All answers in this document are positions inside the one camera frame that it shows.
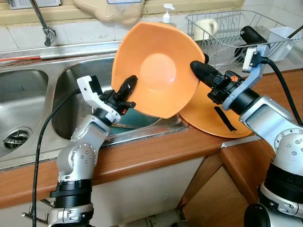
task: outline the dish rack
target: dish rack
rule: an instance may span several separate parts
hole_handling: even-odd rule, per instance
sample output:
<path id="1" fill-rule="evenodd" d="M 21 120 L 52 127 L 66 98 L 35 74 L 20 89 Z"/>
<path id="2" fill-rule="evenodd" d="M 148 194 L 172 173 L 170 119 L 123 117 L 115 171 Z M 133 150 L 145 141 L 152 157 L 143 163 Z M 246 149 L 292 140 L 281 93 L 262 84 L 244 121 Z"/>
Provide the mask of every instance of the dish rack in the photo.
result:
<path id="1" fill-rule="evenodd" d="M 218 24 L 218 31 L 215 35 L 211 35 L 196 24 L 199 20 L 210 18 L 216 20 Z M 251 26 L 262 35 L 263 38 L 268 40 L 269 30 L 271 28 L 285 26 L 264 15 L 249 10 L 192 14 L 188 15 L 186 19 L 188 20 L 187 34 L 189 36 L 194 37 L 195 26 L 197 26 L 203 33 L 202 37 L 209 37 L 207 39 L 196 40 L 196 42 L 203 52 L 208 54 L 209 64 L 216 69 L 243 64 L 246 51 L 240 51 L 239 53 L 239 48 L 243 50 L 245 47 L 257 46 L 257 44 L 247 45 L 246 42 L 242 40 L 240 32 L 243 27 Z M 291 40 L 281 38 L 281 41 L 265 43 L 270 45 L 268 57 L 270 58 L 285 42 L 289 41 Z"/>

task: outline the white mug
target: white mug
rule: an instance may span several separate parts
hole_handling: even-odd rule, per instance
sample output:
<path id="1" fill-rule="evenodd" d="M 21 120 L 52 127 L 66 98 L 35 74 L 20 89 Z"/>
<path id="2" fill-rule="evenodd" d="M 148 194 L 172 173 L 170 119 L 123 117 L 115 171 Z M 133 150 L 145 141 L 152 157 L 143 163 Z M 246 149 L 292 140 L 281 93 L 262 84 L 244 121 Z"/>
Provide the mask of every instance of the white mug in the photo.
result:
<path id="1" fill-rule="evenodd" d="M 218 31 L 218 24 L 215 19 L 203 19 L 199 20 L 194 25 L 194 40 L 205 40 L 209 39 L 209 34 L 215 35 Z"/>

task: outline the soap dispenser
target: soap dispenser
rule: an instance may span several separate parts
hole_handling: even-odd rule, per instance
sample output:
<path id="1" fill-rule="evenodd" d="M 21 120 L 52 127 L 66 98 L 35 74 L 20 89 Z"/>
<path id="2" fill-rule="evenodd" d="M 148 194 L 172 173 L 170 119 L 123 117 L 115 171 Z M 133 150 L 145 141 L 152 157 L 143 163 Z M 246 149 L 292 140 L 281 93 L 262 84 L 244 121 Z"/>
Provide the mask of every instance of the soap dispenser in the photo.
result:
<path id="1" fill-rule="evenodd" d="M 166 9 L 166 13 L 163 15 L 162 23 L 176 27 L 177 26 L 176 24 L 170 22 L 170 14 L 169 14 L 169 10 L 175 10 L 175 8 L 170 3 L 165 3 L 163 6 Z"/>

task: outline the red wire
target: red wire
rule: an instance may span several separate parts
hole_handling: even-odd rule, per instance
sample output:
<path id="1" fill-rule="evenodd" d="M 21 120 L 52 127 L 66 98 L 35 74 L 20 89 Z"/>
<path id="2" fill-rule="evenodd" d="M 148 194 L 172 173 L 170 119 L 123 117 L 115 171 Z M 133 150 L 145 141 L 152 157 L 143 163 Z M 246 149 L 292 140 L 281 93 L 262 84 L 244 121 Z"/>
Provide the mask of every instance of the red wire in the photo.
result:
<path id="1" fill-rule="evenodd" d="M 32 60 L 32 59 L 41 59 L 41 58 L 40 57 L 4 58 L 4 59 L 0 59 L 0 61 Z"/>

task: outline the orange plate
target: orange plate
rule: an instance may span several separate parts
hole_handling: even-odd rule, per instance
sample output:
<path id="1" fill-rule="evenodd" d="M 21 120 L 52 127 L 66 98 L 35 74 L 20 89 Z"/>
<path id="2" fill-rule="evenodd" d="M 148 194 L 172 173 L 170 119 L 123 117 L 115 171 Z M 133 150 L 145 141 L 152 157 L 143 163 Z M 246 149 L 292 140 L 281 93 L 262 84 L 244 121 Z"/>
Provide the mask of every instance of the orange plate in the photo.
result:
<path id="1" fill-rule="evenodd" d="M 239 116 L 232 110 L 224 111 L 228 120 L 236 131 L 230 131 L 223 123 L 219 114 L 214 110 L 216 103 L 213 103 L 207 94 L 211 89 L 203 83 L 200 83 L 195 95 L 190 102 L 179 112 L 179 114 L 191 125 L 215 136 L 226 138 L 241 138 L 251 134 L 251 131 L 240 121 Z"/>
<path id="2" fill-rule="evenodd" d="M 112 88 L 138 77 L 128 101 L 141 113 L 170 118 L 194 95 L 199 81 L 190 69 L 194 60 L 204 62 L 198 45 L 177 28 L 141 22 L 126 35 L 117 51 L 112 71 Z"/>

